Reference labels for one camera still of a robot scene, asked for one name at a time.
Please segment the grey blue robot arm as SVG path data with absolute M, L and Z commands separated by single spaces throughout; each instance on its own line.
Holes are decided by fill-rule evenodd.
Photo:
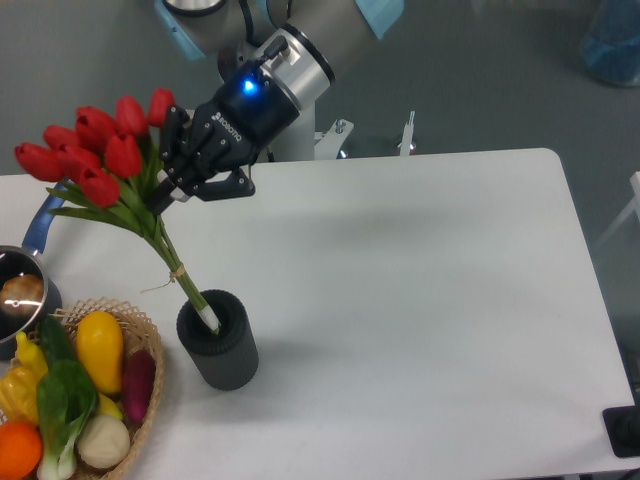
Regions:
M 164 167 L 146 201 L 155 215 L 191 197 L 217 201 L 255 192 L 259 154 L 350 65 L 382 39 L 401 1 L 159 1 L 156 10 L 189 57 L 250 53 L 188 113 L 167 110 L 160 135 Z

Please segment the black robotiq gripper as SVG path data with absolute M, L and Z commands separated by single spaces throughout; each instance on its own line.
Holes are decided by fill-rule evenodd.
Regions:
M 266 74 L 243 69 L 193 114 L 171 106 L 161 128 L 158 185 L 149 210 L 163 213 L 191 196 L 203 202 L 250 197 L 251 166 L 299 117 L 295 104 Z

